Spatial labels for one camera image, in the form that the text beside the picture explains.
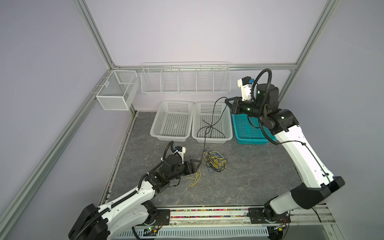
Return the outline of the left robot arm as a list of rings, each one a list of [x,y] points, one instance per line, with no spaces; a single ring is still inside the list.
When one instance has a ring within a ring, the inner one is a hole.
[[[112,240],[127,229],[155,223],[157,207],[151,199],[170,188],[171,181],[197,173],[202,164],[201,160],[185,160],[185,153],[184,147],[169,142],[159,164],[141,176],[136,187],[106,204],[85,207],[68,238]]]

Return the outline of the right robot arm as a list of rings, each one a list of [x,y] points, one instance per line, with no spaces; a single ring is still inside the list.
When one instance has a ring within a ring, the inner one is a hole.
[[[258,217],[275,223],[289,211],[311,209],[346,184],[320,160],[294,114],[279,107],[279,89],[272,85],[271,69],[262,70],[254,79],[238,80],[238,87],[241,97],[225,100],[230,112],[257,119],[263,136],[288,152],[302,180],[299,186],[266,202]]]

